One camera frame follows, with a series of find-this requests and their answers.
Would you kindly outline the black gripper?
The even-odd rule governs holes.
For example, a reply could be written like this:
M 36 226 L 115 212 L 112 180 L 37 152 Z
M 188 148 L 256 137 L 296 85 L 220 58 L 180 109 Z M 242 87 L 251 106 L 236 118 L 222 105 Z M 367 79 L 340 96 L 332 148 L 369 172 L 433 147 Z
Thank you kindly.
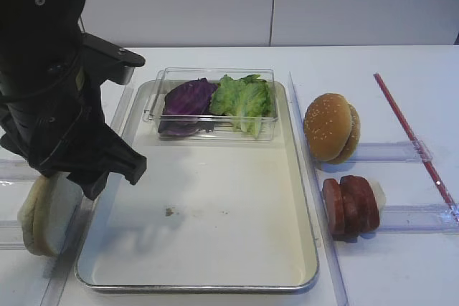
M 106 124 L 101 90 L 85 81 L 77 98 L 61 87 L 36 98 L 22 100 L 37 111 L 27 128 L 16 121 L 14 105 L 1 109 L 1 149 L 25 159 L 40 173 L 70 172 L 67 179 L 77 184 L 89 200 L 106 187 L 110 172 L 136 185 L 147 169 L 147 158 L 137 153 Z

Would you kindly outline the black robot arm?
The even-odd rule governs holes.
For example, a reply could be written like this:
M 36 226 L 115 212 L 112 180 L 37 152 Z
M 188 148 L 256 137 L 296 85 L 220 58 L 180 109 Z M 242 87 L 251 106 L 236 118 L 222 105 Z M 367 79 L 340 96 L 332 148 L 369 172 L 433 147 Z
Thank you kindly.
M 79 25 L 86 0 L 1 0 L 1 146 L 43 176 L 65 172 L 88 199 L 108 176 L 136 184 L 147 160 L 105 122 L 100 87 L 145 59 Z

